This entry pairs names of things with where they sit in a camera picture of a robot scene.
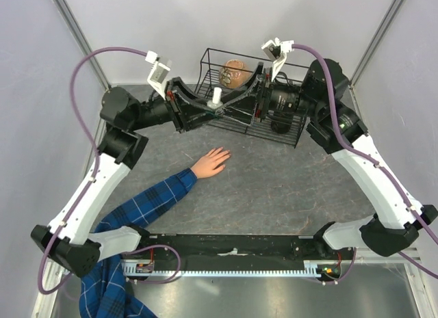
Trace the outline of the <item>nail polish bottle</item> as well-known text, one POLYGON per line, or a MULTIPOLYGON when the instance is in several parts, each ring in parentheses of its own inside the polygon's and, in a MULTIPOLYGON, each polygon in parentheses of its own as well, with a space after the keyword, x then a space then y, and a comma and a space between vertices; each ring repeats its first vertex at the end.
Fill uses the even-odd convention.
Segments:
POLYGON ((222 107, 222 106, 223 106, 223 103, 222 103, 221 101, 215 103, 215 102, 213 102, 212 100, 209 100, 209 101, 207 102, 207 106, 208 106, 208 108, 210 108, 210 109, 212 109, 213 111, 215 111, 215 110, 219 109, 220 107, 222 107))

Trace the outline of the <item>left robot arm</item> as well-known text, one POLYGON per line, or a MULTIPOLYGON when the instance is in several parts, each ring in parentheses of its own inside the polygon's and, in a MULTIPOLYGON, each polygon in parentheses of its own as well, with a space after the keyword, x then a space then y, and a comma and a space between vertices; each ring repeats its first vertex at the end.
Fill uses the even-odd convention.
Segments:
POLYGON ((104 93, 101 118, 107 131, 96 148, 93 166, 49 225, 34 227, 31 238, 36 245, 47 258, 80 278, 97 263, 115 255, 128 252, 136 259, 147 256, 150 242, 131 222, 110 231, 91 231, 103 205, 132 171, 148 143, 138 130, 173 121, 188 131, 194 128, 193 119, 211 119, 223 104, 219 87, 214 88, 211 98, 203 98, 179 78, 149 101, 139 101, 122 87, 104 93))

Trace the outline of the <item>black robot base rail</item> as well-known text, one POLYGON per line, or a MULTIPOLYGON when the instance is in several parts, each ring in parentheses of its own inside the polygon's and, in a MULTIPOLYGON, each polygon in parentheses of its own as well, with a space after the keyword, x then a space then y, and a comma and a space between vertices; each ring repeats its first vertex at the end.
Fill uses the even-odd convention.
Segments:
POLYGON ((352 248, 332 250, 312 236, 151 234, 143 253, 124 255, 128 278, 319 278, 353 258, 352 248))

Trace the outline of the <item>blue plaid sleeve forearm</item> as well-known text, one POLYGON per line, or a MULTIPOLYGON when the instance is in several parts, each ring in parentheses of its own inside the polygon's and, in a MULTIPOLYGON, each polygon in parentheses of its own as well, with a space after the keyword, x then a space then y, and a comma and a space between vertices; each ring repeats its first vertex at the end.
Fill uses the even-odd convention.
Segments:
MULTIPOLYGON (((197 182, 189 168, 140 192, 107 214, 95 228, 96 233, 122 226, 146 228, 169 211, 197 182)), ((126 289, 121 255, 97 263, 81 278, 79 314, 81 317, 154 317, 155 314, 126 289)))

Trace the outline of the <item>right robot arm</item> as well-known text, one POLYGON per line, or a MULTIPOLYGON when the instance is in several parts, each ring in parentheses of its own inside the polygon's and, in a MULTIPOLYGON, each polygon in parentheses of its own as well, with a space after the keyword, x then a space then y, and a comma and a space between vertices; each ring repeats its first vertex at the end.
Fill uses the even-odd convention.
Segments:
POLYGON ((332 59, 311 63, 302 83, 259 64, 250 70, 238 59, 219 71, 229 94, 247 93, 229 111, 236 122, 268 120, 271 132, 297 142, 303 131, 351 175, 374 208, 371 217, 330 222, 318 231, 313 250, 329 259, 338 249, 367 247, 380 256, 408 248, 420 230, 437 218, 437 209, 411 196, 378 153, 357 113, 342 102, 349 80, 332 59))

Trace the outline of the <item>mannequin hand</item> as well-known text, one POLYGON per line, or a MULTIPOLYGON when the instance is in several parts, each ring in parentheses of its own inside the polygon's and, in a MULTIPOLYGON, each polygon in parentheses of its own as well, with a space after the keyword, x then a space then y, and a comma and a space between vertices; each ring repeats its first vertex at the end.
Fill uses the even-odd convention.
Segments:
POLYGON ((230 150, 213 148, 203 155, 190 169, 197 178, 210 178, 225 168, 225 161, 231 157, 230 150))

